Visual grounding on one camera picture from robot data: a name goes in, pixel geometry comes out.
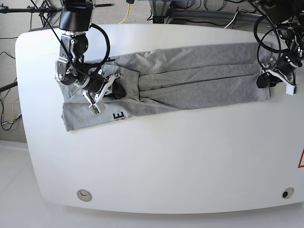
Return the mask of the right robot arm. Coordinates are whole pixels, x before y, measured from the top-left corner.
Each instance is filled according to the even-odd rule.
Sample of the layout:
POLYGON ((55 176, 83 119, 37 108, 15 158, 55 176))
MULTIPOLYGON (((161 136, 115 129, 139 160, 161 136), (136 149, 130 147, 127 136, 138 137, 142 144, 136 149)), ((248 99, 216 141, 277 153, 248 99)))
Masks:
POLYGON ((102 66, 110 62, 110 41, 106 32, 93 24, 93 0, 65 0, 60 16, 59 28, 64 31, 60 40, 60 55, 57 60, 57 80, 64 85, 76 85, 88 100, 106 87, 109 76, 102 75, 102 66), (86 32, 97 29, 105 38, 105 57, 96 63, 86 63, 84 54, 88 49, 86 32))

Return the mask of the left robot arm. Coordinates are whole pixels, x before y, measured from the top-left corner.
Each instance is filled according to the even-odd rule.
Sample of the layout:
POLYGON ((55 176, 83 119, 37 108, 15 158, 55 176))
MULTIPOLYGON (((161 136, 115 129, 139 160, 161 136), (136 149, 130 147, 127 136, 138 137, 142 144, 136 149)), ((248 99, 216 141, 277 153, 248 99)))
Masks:
POLYGON ((295 70, 302 67, 304 60, 304 2, 302 0, 250 0, 248 2, 260 16, 254 24, 254 37, 258 42, 257 53, 260 48, 277 54, 268 63, 258 64, 262 73, 256 81, 258 88, 274 87, 283 82, 286 94, 296 93, 295 70), (265 20, 270 25, 270 32, 274 32, 278 48, 274 49, 264 43, 267 33, 259 38, 257 29, 265 20))

